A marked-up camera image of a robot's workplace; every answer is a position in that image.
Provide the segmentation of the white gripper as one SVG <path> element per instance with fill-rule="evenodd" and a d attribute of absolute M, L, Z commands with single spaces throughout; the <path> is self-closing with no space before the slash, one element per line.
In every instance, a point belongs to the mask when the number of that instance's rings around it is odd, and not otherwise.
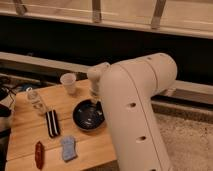
<path fill-rule="evenodd" d="M 87 71 L 87 78 L 91 82 L 91 102 L 93 105 L 96 105 L 100 98 L 97 95 L 99 92 L 99 81 L 102 74 L 106 71 L 106 69 L 110 66 L 108 62 L 103 62 L 98 65 L 92 66 Z"/>

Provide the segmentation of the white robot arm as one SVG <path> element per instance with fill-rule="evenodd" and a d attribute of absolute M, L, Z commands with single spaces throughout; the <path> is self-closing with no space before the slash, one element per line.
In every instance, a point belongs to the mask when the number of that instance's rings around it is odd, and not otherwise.
<path fill-rule="evenodd" d="M 176 76 L 177 65 L 165 53 L 88 69 L 91 94 L 101 101 L 120 171 L 173 171 L 151 98 Z"/>

